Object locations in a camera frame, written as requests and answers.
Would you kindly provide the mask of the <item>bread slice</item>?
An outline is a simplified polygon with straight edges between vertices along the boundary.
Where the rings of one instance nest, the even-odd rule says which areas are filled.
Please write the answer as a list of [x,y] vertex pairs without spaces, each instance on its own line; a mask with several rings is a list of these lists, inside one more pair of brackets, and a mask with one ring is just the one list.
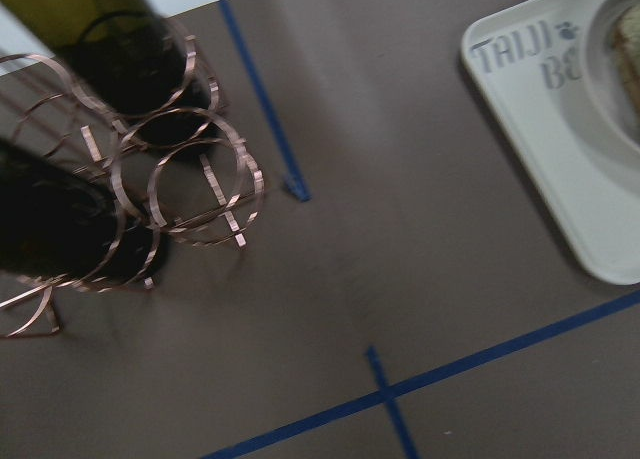
[[605,35],[608,112],[633,143],[639,144],[639,4],[621,11]]

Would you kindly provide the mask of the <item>white round plate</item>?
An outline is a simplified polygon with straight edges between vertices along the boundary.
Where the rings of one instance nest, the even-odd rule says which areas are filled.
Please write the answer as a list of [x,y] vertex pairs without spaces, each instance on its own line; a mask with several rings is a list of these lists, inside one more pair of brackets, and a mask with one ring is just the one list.
[[618,180],[639,178],[639,114],[618,75],[616,20],[639,0],[565,0],[580,27],[574,64],[581,74],[576,103],[564,107],[582,150],[594,166]]

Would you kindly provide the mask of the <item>cream bear tray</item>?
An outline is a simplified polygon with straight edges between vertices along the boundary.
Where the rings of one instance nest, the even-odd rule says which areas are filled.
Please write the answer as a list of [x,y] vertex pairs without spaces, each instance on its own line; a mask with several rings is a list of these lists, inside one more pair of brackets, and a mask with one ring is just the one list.
[[581,74],[565,0],[528,0],[472,23],[462,60],[580,265],[639,280],[639,178],[618,180],[581,149],[567,105]]

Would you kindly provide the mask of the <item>dark wine bottle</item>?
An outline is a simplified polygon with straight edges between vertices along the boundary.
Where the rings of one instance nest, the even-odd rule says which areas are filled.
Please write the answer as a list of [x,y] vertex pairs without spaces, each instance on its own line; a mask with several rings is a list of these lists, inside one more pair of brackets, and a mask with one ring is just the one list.
[[140,139],[176,146],[198,129],[215,133],[189,108],[206,109],[205,83],[183,81],[187,56],[147,0],[1,0],[100,100],[131,124],[165,104],[175,113],[151,120]]
[[1,141],[1,270],[31,278],[121,282],[165,265],[168,240],[131,217],[110,258],[118,216],[111,192]]

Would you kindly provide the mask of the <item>dark wine bottle upper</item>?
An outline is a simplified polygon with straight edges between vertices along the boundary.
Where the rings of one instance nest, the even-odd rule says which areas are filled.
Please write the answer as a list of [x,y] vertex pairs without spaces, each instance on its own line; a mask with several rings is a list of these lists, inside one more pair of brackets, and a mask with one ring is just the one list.
[[131,217],[110,258],[118,216],[111,192],[1,141],[1,270],[31,278],[121,282],[165,265],[168,240]]

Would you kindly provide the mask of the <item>dark wine bottle lower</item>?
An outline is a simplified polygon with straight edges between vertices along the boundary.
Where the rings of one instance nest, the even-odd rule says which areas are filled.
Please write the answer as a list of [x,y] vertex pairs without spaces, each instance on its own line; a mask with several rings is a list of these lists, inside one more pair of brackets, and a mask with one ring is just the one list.
[[187,56],[147,0],[1,0],[100,100],[131,124],[165,104],[175,113],[151,120],[140,139],[176,146],[198,129],[215,133],[189,108],[206,109],[205,83],[183,81]]

